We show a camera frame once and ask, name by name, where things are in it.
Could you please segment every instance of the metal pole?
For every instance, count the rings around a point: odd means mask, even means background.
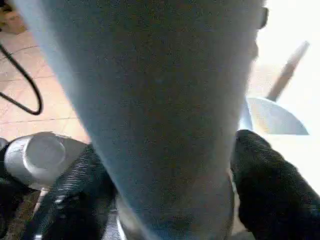
[[[262,0],[16,4],[144,238],[226,235]]]

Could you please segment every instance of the black hose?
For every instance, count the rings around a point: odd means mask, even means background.
[[[40,91],[37,87],[37,85],[34,83],[33,79],[29,76],[29,74],[26,72],[26,70],[11,56],[11,54],[0,44],[0,51],[3,53],[3,55],[14,65],[14,67],[24,76],[24,78],[28,81],[28,83],[31,85],[37,102],[38,102],[38,108],[37,110],[32,110],[28,108],[25,105],[22,105],[20,102],[17,102],[13,98],[5,95],[3,92],[0,92],[0,97],[4,98],[5,100],[9,101],[10,103],[16,105],[17,107],[21,108],[22,110],[26,111],[29,114],[32,115],[40,115],[43,111],[43,100],[40,94]]]

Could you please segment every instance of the black cable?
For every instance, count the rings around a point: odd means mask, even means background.
[[[5,95],[2,92],[0,92],[0,97],[4,98],[5,100],[9,101],[10,103],[16,105],[17,107],[21,108],[22,110],[26,111],[29,114],[40,115],[43,111],[43,100],[42,100],[41,93],[40,93],[37,85],[34,83],[33,79],[29,76],[29,74],[25,71],[25,69],[11,56],[11,54],[2,46],[1,43],[0,43],[0,51],[14,65],[14,67],[24,76],[24,78],[31,85],[31,87],[35,93],[37,102],[38,102],[38,109],[36,111],[34,111],[34,110],[28,108],[27,106],[22,105],[21,103],[17,102],[13,98]]]

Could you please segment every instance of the gray pole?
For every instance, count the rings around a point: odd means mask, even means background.
[[[144,237],[222,239],[262,0],[16,4]]]

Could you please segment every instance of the tiled floor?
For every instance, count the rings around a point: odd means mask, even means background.
[[[19,35],[0,32],[0,41],[34,78],[44,101],[43,113],[33,116],[0,99],[0,137],[12,140],[36,132],[52,131],[90,142],[32,35],[27,31]],[[3,55],[0,56],[0,91],[32,109],[37,107],[29,84]]]

